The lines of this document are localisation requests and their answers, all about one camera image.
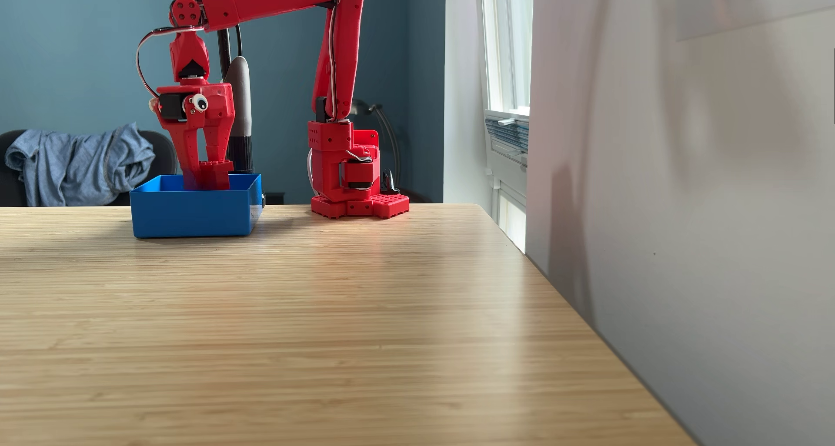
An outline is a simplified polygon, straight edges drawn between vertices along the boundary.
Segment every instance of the bamboo tabletop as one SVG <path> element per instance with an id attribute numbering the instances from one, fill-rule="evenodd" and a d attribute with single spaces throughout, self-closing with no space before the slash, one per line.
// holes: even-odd
<path id="1" fill-rule="evenodd" d="M 0 208 L 0 443 L 692 441 L 478 206 L 137 240 Z"/>

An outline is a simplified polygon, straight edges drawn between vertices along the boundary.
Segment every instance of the chair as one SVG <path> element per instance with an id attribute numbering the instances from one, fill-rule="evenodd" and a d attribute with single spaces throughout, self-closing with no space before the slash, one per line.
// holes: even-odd
<path id="1" fill-rule="evenodd" d="M 4 158 L 6 150 L 14 143 L 18 136 L 26 130 L 14 130 L 0 134 L 0 207 L 26 206 L 26 186 L 17 176 L 16 170 L 6 166 Z M 142 183 L 157 175 L 177 173 L 177 153 L 174 144 L 167 136 L 150 130 L 140 130 L 140 135 L 154 147 L 154 161 L 151 162 L 148 176 Z M 130 193 L 125 192 L 116 196 L 108 206 L 130 206 Z"/>

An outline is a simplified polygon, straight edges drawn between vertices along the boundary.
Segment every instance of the blue box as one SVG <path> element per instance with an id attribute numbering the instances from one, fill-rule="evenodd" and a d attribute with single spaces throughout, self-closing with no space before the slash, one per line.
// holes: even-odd
<path id="1" fill-rule="evenodd" d="M 246 236 L 263 209 L 261 174 L 229 174 L 228 190 L 183 190 L 182 175 L 160 175 L 130 193 L 134 236 Z"/>

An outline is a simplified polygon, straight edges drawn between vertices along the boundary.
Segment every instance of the gray cloth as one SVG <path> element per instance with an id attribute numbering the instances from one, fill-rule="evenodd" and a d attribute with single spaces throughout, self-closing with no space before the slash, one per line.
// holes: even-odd
<path id="1" fill-rule="evenodd" d="M 148 175 L 154 148 L 136 123 L 84 136 L 26 130 L 6 150 L 29 206 L 101 206 Z"/>

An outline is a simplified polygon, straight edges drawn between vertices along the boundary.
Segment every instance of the white cable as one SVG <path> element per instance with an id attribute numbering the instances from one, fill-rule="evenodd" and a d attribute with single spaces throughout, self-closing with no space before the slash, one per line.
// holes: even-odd
<path id="1" fill-rule="evenodd" d="M 351 156 L 353 156 L 353 157 L 354 157 L 354 159 L 355 159 L 355 160 L 358 160 L 358 161 L 360 161 L 360 162 L 372 162 L 372 161 L 373 161 L 373 160 L 371 159 L 371 156 L 367 156 L 367 157 L 361 158 L 361 157 L 357 156 L 356 154 L 354 154 L 354 153 L 350 152 L 349 150 L 345 150 L 345 152 L 346 152 L 346 153 L 349 153 Z"/>
<path id="2" fill-rule="evenodd" d="M 337 62 L 333 57 L 333 26 L 337 21 L 337 6 L 331 9 L 331 23 L 327 35 L 327 51 L 331 59 L 331 114 L 333 121 L 337 121 Z"/>
<path id="3" fill-rule="evenodd" d="M 308 151 L 307 153 L 307 179 L 311 183 L 311 189 L 313 189 L 313 195 L 319 196 L 319 192 L 313 188 L 313 168 L 311 167 L 311 162 L 313 161 L 313 149 Z"/>

